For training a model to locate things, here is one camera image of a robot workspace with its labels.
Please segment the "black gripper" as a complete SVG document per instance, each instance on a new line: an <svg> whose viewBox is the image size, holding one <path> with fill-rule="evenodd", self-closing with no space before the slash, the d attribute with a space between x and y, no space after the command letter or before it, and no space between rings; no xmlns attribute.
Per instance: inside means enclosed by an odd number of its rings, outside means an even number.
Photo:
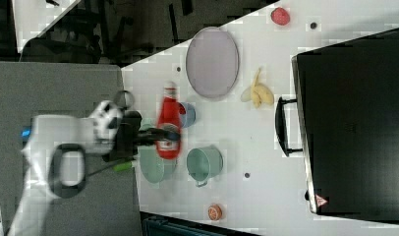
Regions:
<svg viewBox="0 0 399 236"><path fill-rule="evenodd" d="M113 149L102 156L105 162L117 161L130 158L138 153L134 140L139 145L153 145L159 141L179 142L181 135L174 131L148 128L140 130L142 116L138 111L126 112L119 126L114 140Z"/></svg>

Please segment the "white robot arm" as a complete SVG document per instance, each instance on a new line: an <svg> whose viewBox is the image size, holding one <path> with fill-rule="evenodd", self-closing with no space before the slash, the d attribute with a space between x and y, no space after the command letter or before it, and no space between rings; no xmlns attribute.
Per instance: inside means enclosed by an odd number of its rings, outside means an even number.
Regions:
<svg viewBox="0 0 399 236"><path fill-rule="evenodd" d="M40 236L50 206L86 187L86 159L91 155L127 157L140 146L169 143L176 148L180 128L141 128L139 112L101 101L89 116L41 114L32 118L22 154L28 162L24 188L5 236Z"/></svg>

